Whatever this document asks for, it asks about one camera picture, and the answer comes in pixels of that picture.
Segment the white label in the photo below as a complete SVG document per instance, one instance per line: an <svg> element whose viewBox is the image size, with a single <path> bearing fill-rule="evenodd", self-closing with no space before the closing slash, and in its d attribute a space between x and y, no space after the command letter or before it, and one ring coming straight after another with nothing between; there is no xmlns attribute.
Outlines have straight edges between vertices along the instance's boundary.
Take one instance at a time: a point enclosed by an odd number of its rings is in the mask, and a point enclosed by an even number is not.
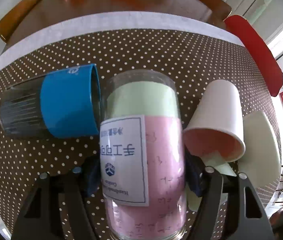
<svg viewBox="0 0 283 240"><path fill-rule="evenodd" d="M100 127L103 193L116 203L148 206L145 117L108 119Z"/></svg>

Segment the glass jar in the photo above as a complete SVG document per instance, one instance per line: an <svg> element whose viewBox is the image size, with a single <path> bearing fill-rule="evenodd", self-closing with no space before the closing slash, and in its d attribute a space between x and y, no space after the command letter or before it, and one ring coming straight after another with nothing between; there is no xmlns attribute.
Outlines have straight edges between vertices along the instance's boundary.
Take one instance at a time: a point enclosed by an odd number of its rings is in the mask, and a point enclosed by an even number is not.
<svg viewBox="0 0 283 240"><path fill-rule="evenodd" d="M114 239L180 239L185 231L184 149L174 82L151 70L108 80L100 154Z"/></svg>

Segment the paper cup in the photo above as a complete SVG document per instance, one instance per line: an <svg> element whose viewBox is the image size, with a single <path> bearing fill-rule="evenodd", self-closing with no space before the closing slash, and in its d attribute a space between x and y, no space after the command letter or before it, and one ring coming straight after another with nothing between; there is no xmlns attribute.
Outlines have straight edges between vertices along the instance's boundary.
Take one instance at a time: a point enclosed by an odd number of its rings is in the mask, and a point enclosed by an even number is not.
<svg viewBox="0 0 283 240"><path fill-rule="evenodd" d="M192 155L219 152L226 162L245 153L243 117L239 93L225 80L211 82L183 132L184 143Z"/></svg>
<svg viewBox="0 0 283 240"><path fill-rule="evenodd" d="M264 187L280 177L281 163L274 129L263 111L243 118L245 155L238 171L247 174L254 188Z"/></svg>

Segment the polka dot tablecloth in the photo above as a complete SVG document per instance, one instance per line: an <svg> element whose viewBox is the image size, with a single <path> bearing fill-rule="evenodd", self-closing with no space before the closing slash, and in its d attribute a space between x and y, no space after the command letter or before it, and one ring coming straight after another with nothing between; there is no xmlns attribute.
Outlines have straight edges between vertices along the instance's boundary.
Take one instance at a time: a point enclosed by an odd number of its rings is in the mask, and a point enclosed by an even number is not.
<svg viewBox="0 0 283 240"><path fill-rule="evenodd" d="M101 86L125 70L152 69L169 76L176 85L184 128L191 119L209 82L225 79L239 90L243 116L263 110L280 147L279 129L270 94L245 47L196 33L174 30L130 29L89 33L44 46L0 71L0 97L6 87L54 70L95 63ZM49 140L16 140L0 127L0 216L12 232L32 184L42 172L64 174L87 156L98 154L99 137ZM278 184L259 188L266 205ZM73 239L64 196L60 214L65 239ZM102 240L110 239L101 189L85 200L92 222ZM226 206L220 207L213 239L221 237ZM187 211L186 230L195 212Z"/></svg>

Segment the red chair backrest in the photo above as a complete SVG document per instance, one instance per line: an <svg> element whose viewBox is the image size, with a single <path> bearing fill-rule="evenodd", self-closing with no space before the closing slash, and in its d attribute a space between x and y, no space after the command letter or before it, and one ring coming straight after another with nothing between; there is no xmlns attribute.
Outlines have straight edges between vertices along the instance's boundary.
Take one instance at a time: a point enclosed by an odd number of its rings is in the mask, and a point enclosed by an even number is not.
<svg viewBox="0 0 283 240"><path fill-rule="evenodd" d="M225 19L227 30L236 35L256 62L271 96L276 97L283 86L283 72L273 54L249 22L240 15Z"/></svg>

